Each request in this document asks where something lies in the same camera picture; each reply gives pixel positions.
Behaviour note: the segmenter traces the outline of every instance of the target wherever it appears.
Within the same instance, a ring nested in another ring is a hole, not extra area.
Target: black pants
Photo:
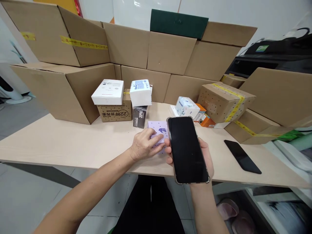
[[[138,176],[112,232],[112,234],[125,233],[185,234],[164,177]]]

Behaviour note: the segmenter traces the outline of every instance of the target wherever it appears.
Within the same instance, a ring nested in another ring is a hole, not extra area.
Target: black smartphone
[[[202,149],[191,117],[168,118],[171,154],[178,184],[210,181]]]
[[[227,145],[231,153],[234,155],[234,158],[244,171],[262,174],[260,169],[237,142],[224,140],[224,143]]]

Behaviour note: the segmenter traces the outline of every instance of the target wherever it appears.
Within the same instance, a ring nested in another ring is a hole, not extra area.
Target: phone case
[[[192,119],[192,122],[193,122],[193,124],[194,124],[194,119],[191,117],[191,116],[179,116],[179,117],[168,117],[167,118],[167,126],[168,126],[168,135],[169,135],[169,141],[171,142],[171,133],[170,133],[170,130],[169,130],[169,124],[168,124],[168,119],[173,119],[173,118],[185,118],[185,117],[189,117],[189,118],[191,118]],[[177,184],[179,184],[179,185],[183,185],[183,184],[208,184],[209,182],[210,182],[210,176],[209,176],[209,172],[208,172],[208,169],[207,169],[207,167],[206,167],[206,170],[207,170],[207,173],[208,173],[208,181],[206,181],[206,182],[201,182],[201,183],[179,183],[177,180],[176,180],[176,171],[175,171],[175,166],[173,165],[173,172],[174,172],[174,174],[175,174],[175,182],[177,183]]]

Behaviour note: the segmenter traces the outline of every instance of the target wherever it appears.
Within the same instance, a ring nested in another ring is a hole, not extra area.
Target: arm
[[[45,216],[34,234],[76,233],[82,220],[104,197],[111,186],[126,173],[135,162],[152,157],[160,152],[164,144],[152,148],[163,135],[150,139],[155,130],[146,128],[135,135],[132,146],[124,153],[100,167],[83,182],[73,188]]]
[[[202,154],[204,156],[211,181],[208,184],[190,185],[195,212],[196,230],[198,234],[228,234],[228,229],[217,210],[214,194],[212,192],[212,177],[214,176],[215,171],[209,147],[208,144],[200,138],[199,143],[201,145]],[[170,156],[167,158],[167,163],[173,165],[171,147],[168,139],[165,139],[165,144],[167,145],[165,151]]]

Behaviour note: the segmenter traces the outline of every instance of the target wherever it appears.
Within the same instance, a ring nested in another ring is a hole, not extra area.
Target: green box lid
[[[152,9],[150,31],[201,39],[208,18]]]

